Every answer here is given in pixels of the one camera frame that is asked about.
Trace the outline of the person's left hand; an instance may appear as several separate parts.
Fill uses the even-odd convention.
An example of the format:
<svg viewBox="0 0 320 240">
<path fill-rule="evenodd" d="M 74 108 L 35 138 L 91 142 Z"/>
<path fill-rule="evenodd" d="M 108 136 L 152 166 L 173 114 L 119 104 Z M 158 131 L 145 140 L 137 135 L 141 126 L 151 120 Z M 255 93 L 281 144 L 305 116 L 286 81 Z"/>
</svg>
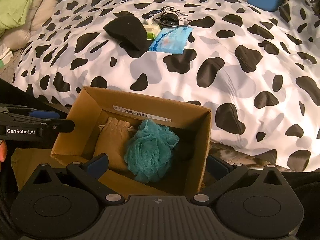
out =
<svg viewBox="0 0 320 240">
<path fill-rule="evenodd" d="M 6 142 L 1 140 L 0 142 L 0 162 L 4 162 L 7 156 L 8 148 Z"/>
</svg>

